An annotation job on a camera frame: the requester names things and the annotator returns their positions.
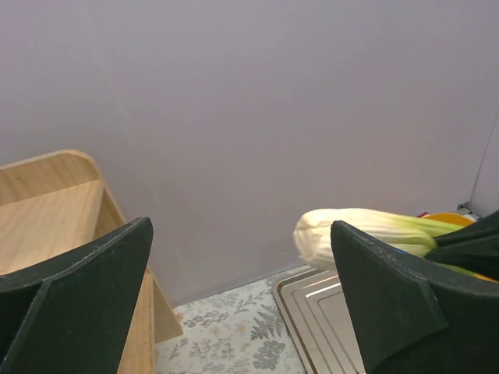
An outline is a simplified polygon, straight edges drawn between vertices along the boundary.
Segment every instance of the silver baking tray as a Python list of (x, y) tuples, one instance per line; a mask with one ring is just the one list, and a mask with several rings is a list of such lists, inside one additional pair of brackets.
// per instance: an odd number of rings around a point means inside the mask
[(273, 292), (307, 373), (364, 373), (336, 271), (308, 268), (283, 276)]

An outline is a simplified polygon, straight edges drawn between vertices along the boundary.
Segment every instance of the floral tablecloth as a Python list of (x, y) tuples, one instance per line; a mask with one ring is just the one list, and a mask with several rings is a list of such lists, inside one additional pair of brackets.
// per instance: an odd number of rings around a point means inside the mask
[(156, 346), (156, 372), (304, 374), (272, 295), (276, 277), (178, 307), (184, 335)]

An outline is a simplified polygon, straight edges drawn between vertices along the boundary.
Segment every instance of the leek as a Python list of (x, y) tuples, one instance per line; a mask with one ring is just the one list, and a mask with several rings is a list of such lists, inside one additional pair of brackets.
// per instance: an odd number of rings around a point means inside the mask
[(402, 216), (369, 209), (319, 209), (302, 215), (293, 238), (305, 262), (318, 269), (334, 269), (331, 225), (344, 221), (395, 248), (424, 257), (437, 247), (434, 237), (462, 228), (457, 224)]

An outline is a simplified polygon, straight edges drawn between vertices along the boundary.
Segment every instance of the wooden shelf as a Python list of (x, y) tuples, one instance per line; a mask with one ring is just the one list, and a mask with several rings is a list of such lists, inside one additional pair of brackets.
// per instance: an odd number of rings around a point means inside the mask
[[(0, 275), (45, 261), (121, 227), (125, 218), (88, 155), (46, 154), (0, 168)], [(146, 270), (119, 374), (154, 374), (154, 344), (182, 327)]]
[(0, 206), (0, 275), (91, 242), (103, 191), (94, 181)]

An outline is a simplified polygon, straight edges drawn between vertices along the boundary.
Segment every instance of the gray wall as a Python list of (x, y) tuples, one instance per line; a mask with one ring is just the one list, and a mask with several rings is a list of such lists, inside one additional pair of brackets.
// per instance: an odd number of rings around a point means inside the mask
[(499, 119), (483, 156), (471, 198), (471, 208), (484, 217), (499, 210)]
[(179, 304), (299, 264), (307, 210), (469, 200), (497, 114), (498, 13), (495, 0), (2, 2), (0, 162), (92, 154), (127, 217), (152, 217), (152, 267)]

